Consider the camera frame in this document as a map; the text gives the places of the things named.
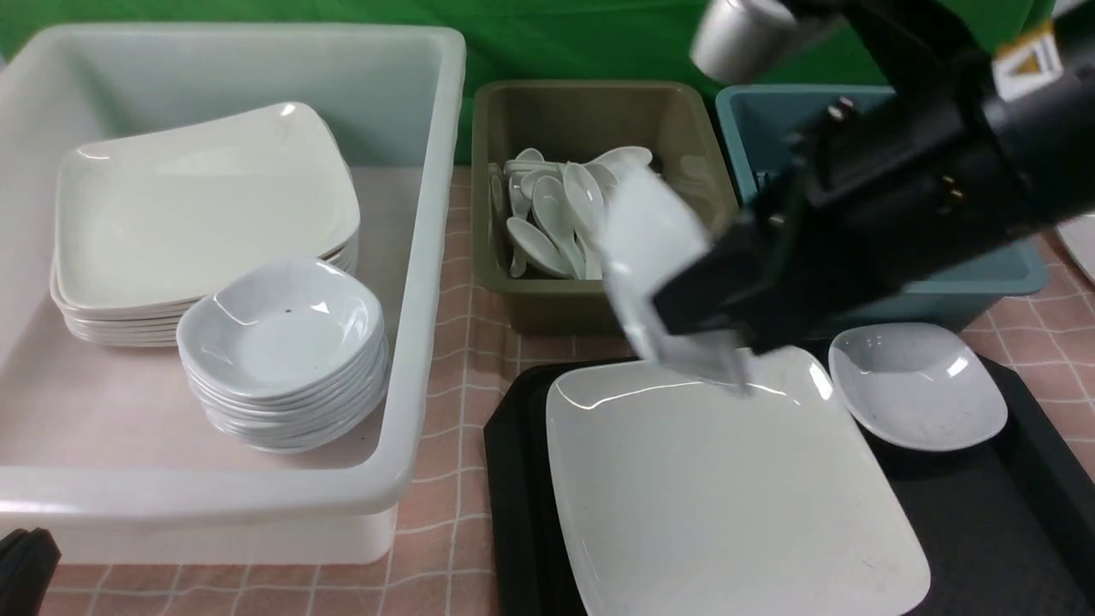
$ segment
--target square white bowl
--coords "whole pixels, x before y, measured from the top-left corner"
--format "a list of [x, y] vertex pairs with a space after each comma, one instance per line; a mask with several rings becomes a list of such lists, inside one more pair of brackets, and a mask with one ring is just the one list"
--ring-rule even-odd
[[376, 352], [383, 327], [368, 287], [319, 258], [287, 258], [195, 303], [178, 322], [178, 355], [217, 392], [276, 400]]
[[84, 310], [197, 298], [357, 232], [357, 197], [303, 103], [81, 146], [57, 178], [57, 283]]

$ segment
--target white bowl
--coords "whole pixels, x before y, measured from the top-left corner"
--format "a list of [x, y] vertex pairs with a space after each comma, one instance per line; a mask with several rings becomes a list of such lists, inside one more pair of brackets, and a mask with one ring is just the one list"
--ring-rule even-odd
[[931, 573], [825, 369], [787, 348], [753, 395], [648, 362], [548, 393], [552, 486], [589, 616], [899, 616]]
[[58, 173], [58, 288], [88, 310], [170, 305], [273, 258], [331, 254], [359, 223], [346, 163], [303, 103], [89, 143]]
[[848, 330], [829, 347], [829, 370], [852, 416], [900, 448], [964, 450], [1007, 423], [1004, 397], [977, 355], [938, 326]]
[[178, 324], [178, 353], [212, 390], [266, 402], [337, 373], [378, 342], [382, 324], [365, 284], [319, 258], [289, 258], [191, 307]]
[[706, 253], [700, 220], [643, 166], [621, 178], [599, 236], [604, 291], [627, 341], [644, 360], [723, 385], [745, 383], [745, 351], [735, 333], [670, 336], [654, 310], [654, 292]]

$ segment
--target square white plate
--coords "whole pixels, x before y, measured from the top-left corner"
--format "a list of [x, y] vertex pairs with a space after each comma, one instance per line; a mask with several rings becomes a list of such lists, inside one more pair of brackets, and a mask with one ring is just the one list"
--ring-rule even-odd
[[58, 175], [58, 287], [84, 310], [178, 302], [330, 254], [359, 222], [338, 147], [302, 103], [90, 143]]
[[639, 362], [568, 373], [548, 444], [589, 616], [898, 616], [927, 560], [821, 365], [758, 358], [752, 396]]

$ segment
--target white spoon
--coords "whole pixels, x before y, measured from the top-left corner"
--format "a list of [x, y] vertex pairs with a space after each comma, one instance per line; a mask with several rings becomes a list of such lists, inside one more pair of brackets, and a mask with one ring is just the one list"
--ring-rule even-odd
[[532, 171], [558, 171], [560, 164], [557, 162], [549, 162], [545, 160], [507, 160], [506, 164], [503, 165], [503, 171], [507, 175], [511, 173], [529, 173]]
[[515, 173], [509, 176], [509, 210], [521, 220], [528, 220], [532, 211], [532, 199], [521, 191], [521, 179], [525, 174]]
[[525, 148], [520, 151], [520, 153], [514, 156], [514, 160], [532, 160], [543, 162], [544, 154], [540, 153], [540, 150], [535, 148]]
[[654, 152], [642, 146], [624, 146], [611, 149], [589, 162], [603, 164], [619, 174], [618, 170], [631, 165], [647, 166], [654, 162]]
[[532, 216], [570, 263], [575, 277], [584, 278], [586, 259], [574, 241], [574, 223], [566, 214], [566, 190], [563, 189], [562, 182], [551, 176], [542, 176], [537, 181], [532, 188]]
[[[518, 185], [519, 179], [511, 177], [509, 179], [509, 213], [517, 216], [521, 220], [529, 217], [529, 210], [532, 209], [532, 201], [525, 198], [521, 195], [520, 186]], [[502, 194], [504, 189], [502, 187], [502, 177], [498, 175], [491, 176], [491, 200], [493, 201], [494, 210], [498, 216], [506, 216], [506, 204], [502, 201]], [[514, 256], [509, 260], [509, 277], [519, 278], [525, 275], [525, 269], [528, 264], [525, 261], [525, 255], [521, 251], [515, 249]]]
[[525, 252], [535, 268], [557, 278], [574, 277], [566, 258], [563, 258], [563, 254], [540, 229], [520, 218], [509, 218], [506, 220], [506, 230], [509, 231], [515, 249]]
[[491, 209], [493, 209], [497, 216], [506, 214], [506, 198], [503, 195], [502, 177], [491, 175]]
[[591, 245], [604, 224], [604, 195], [585, 166], [570, 162], [563, 170], [567, 210], [578, 235]]
[[597, 185], [600, 186], [601, 194], [604, 195], [604, 207], [607, 208], [609, 197], [612, 190], [620, 184], [620, 178], [615, 176], [615, 173], [611, 168], [599, 162], [587, 162], [583, 166], [586, 167], [586, 171], [589, 171], [589, 174], [597, 181]]
[[601, 257], [597, 254], [593, 246], [586, 243], [586, 240], [578, 235], [578, 245], [581, 247], [581, 255], [586, 258], [586, 275], [584, 276], [587, 280], [599, 280], [603, 277], [601, 272]]
[[521, 177], [521, 194], [525, 195], [525, 198], [531, 199], [532, 188], [537, 185], [537, 181], [540, 179], [541, 177], [549, 177], [549, 176], [562, 181], [562, 176], [557, 172], [549, 171], [546, 168], [541, 168], [539, 171], [531, 171], [528, 174], [526, 174], [525, 177]]

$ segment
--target stack of bowls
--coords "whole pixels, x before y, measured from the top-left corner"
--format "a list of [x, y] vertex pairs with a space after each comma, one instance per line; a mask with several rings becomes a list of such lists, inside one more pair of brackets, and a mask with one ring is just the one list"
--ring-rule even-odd
[[353, 271], [360, 210], [302, 103], [89, 143], [61, 161], [50, 295], [77, 338], [170, 347], [182, 315], [291, 255]]
[[263, 265], [198, 301], [177, 341], [209, 422], [262, 452], [325, 445], [388, 391], [380, 301], [318, 258]]

